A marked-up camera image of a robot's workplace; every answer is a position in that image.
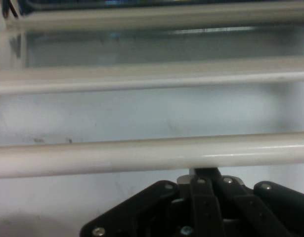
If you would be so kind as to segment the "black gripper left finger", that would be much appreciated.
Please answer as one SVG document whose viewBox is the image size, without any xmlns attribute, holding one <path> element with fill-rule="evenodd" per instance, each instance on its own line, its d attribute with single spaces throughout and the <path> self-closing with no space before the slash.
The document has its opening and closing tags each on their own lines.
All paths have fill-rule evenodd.
<svg viewBox="0 0 304 237">
<path fill-rule="evenodd" d="M 118 204 L 80 230 L 82 237 L 223 237 L 210 179 L 162 180 Z"/>
</svg>

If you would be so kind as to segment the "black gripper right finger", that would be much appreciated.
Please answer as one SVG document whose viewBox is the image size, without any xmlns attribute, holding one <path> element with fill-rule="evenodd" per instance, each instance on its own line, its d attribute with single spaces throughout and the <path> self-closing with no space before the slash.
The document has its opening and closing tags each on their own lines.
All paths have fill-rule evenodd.
<svg viewBox="0 0 304 237">
<path fill-rule="evenodd" d="M 304 194 L 270 181 L 252 189 L 218 168 L 195 170 L 200 237 L 304 237 Z"/>
</svg>

